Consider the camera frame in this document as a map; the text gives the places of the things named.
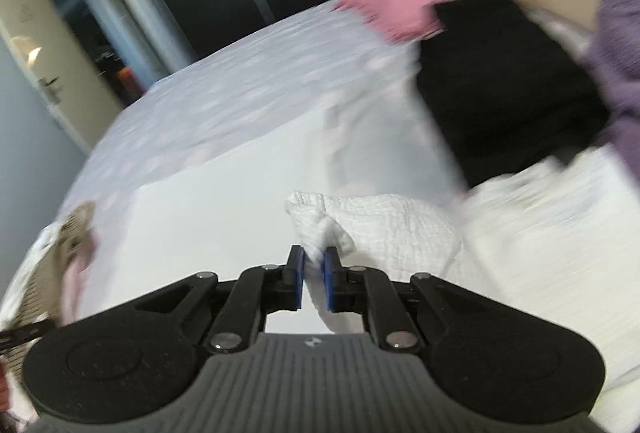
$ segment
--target door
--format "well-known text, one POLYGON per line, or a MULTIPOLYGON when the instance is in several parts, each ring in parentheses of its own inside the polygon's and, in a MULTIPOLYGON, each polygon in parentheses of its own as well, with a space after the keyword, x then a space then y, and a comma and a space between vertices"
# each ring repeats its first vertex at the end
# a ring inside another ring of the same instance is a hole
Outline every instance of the door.
POLYGON ((0 22, 50 113, 92 148, 123 106, 52 1, 0 0, 0 22))

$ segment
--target silver rivet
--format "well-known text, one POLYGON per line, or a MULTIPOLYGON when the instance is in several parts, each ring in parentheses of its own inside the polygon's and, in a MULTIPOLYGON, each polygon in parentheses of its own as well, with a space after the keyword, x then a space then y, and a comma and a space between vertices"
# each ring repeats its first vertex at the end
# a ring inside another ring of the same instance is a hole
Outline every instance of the silver rivet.
POLYGON ((211 346, 220 352, 226 352, 227 350, 233 350, 240 346, 242 343, 242 337, 233 332, 221 332, 211 338, 211 346))
POLYGON ((386 344, 398 350, 403 350, 411 347, 415 347, 418 344, 418 338, 411 332, 400 330, 398 332, 391 332, 385 338, 386 344))

